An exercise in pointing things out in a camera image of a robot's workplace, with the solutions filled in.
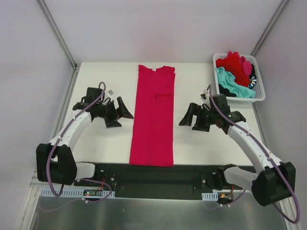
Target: white plastic basket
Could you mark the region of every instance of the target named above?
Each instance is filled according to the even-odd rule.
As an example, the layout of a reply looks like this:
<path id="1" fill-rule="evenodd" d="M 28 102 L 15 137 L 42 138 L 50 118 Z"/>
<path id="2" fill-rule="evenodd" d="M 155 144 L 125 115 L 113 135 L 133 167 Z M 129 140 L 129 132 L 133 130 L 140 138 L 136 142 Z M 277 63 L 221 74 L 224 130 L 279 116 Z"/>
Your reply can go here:
<path id="1" fill-rule="evenodd" d="M 263 88 L 263 83 L 260 75 L 260 71 L 258 68 L 258 64 L 256 59 L 252 55 L 244 55 L 240 54 L 240 56 L 244 56 L 247 61 L 249 61 L 251 64 L 255 66 L 255 74 L 257 76 L 257 84 L 255 87 L 252 89 L 253 91 L 256 92 L 255 98 L 240 98 L 240 97 L 226 97 L 226 99 L 230 102 L 237 102 L 237 103 L 253 103 L 253 102 L 258 102 L 258 101 L 263 101 L 265 99 L 265 92 Z M 217 74 L 216 74 L 216 63 L 215 61 L 217 59 L 223 59 L 227 57 L 227 54 L 214 54 L 213 56 L 213 66 L 214 66 L 214 76 L 215 76 L 215 86 L 216 86 L 216 91 L 217 94 L 220 93 L 219 90 L 219 81 L 217 79 Z"/>

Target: tabletop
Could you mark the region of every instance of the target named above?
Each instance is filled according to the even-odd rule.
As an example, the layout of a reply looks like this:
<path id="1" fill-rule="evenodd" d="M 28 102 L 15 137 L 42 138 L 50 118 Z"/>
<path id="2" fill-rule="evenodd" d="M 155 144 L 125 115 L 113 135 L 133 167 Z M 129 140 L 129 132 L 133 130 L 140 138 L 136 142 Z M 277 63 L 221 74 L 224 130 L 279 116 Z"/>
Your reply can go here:
<path id="1" fill-rule="evenodd" d="M 72 107 L 86 95 L 87 87 L 106 83 L 112 90 L 112 99 L 121 96 L 127 109 L 134 115 L 138 82 L 138 65 L 148 68 L 175 67 L 174 94 L 174 164 L 184 165 L 252 165 L 241 148 L 216 126 L 210 132 L 193 131 L 178 126 L 187 112 L 189 103 L 202 104 L 200 94 L 211 83 L 215 92 L 212 63 L 141 63 L 141 62 L 83 62 L 73 89 L 65 122 Z M 231 111 L 239 111 L 247 120 L 252 132 L 260 138 L 251 104 L 231 104 Z M 133 120 L 121 118 L 122 127 L 106 128 L 102 118 L 96 118 L 82 133 L 73 149 L 76 162 L 129 163 Z"/>

